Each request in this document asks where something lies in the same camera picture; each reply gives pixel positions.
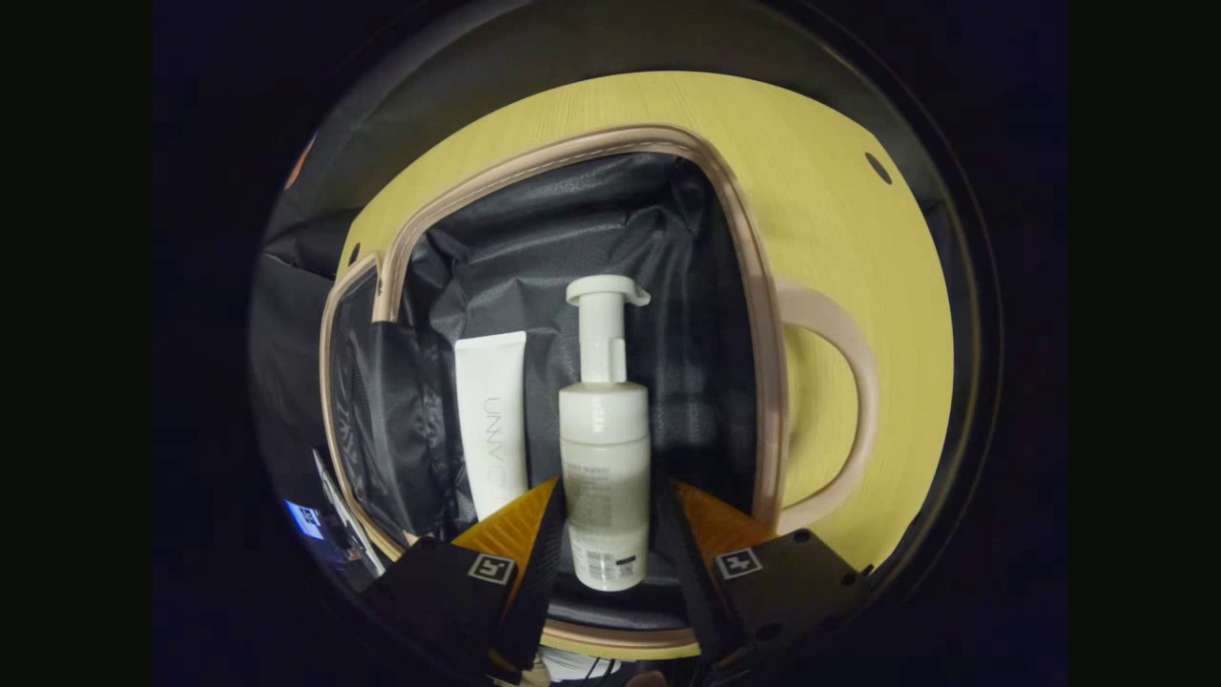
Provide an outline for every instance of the pump nozzle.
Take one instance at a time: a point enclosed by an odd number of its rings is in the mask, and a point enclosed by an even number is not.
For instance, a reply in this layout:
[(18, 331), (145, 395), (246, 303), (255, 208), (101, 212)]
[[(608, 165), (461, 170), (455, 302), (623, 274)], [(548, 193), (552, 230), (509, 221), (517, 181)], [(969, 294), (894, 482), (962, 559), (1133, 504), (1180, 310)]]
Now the pump nozzle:
[(647, 305), (652, 295), (631, 277), (600, 273), (569, 283), (567, 298), (580, 308), (581, 382), (628, 382), (623, 304)]

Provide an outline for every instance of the suitcase handle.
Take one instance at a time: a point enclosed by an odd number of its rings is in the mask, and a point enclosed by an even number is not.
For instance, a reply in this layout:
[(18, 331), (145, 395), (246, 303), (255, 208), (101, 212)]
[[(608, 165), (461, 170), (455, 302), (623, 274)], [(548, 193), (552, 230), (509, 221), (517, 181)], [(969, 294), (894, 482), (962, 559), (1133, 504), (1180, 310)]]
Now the suitcase handle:
[[(784, 323), (800, 326), (827, 339), (845, 359), (856, 382), (856, 437), (844, 467), (827, 486), (801, 502), (780, 511), (777, 533), (788, 534), (807, 527), (835, 510), (847, 499), (864, 475), (873, 441), (878, 434), (878, 365), (869, 342), (852, 321), (852, 316), (835, 300), (805, 286), (775, 279), (775, 289)], [(785, 470), (781, 464), (780, 471)]]

